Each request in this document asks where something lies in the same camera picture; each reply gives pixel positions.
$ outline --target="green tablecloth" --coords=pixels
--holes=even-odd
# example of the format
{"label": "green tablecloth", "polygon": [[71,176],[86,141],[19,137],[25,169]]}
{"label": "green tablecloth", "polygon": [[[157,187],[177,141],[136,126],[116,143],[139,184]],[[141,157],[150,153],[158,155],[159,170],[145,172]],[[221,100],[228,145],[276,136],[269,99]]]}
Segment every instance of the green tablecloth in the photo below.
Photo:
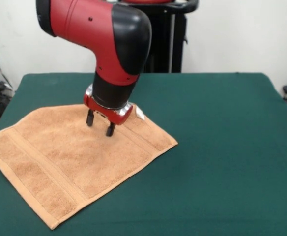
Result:
{"label": "green tablecloth", "polygon": [[[92,78],[26,75],[0,129],[82,103]],[[287,236],[287,107],[266,76],[144,74],[131,101],[179,145],[54,231],[0,172],[0,235]]]}

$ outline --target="white wall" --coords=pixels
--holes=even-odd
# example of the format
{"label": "white wall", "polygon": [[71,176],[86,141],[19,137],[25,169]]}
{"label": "white wall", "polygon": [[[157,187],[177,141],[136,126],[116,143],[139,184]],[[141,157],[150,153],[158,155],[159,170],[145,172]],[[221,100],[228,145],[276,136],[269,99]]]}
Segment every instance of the white wall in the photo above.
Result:
{"label": "white wall", "polygon": [[[200,0],[188,16],[183,72],[264,72],[287,84],[287,0]],[[40,72],[93,72],[89,50],[52,38],[35,0],[0,0],[0,62],[16,87]]]}

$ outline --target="white label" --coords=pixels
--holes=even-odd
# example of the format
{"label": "white label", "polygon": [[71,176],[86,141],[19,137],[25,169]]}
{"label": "white label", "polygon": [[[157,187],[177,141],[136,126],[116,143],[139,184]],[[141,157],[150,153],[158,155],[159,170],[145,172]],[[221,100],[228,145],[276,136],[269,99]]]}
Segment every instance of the white label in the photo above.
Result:
{"label": "white label", "polygon": [[144,113],[137,105],[136,105],[136,116],[138,118],[144,120]]}

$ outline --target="table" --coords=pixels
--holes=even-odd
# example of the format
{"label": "table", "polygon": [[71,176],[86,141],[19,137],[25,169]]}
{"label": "table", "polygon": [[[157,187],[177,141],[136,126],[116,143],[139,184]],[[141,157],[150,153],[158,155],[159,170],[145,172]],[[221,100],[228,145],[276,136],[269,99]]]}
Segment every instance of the table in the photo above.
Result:
{"label": "table", "polygon": [[[26,75],[0,130],[82,103],[92,78]],[[287,236],[287,106],[267,76],[143,74],[131,101],[178,146],[54,231],[0,172],[0,235]]]}

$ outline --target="towel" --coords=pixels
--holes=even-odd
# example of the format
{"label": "towel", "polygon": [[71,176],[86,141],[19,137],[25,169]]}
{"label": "towel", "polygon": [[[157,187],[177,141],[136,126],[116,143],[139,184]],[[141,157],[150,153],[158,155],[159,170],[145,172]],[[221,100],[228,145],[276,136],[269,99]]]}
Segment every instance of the towel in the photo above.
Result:
{"label": "towel", "polygon": [[107,137],[101,115],[86,125],[85,105],[34,110],[0,131],[0,170],[53,230],[178,144],[136,111]]}

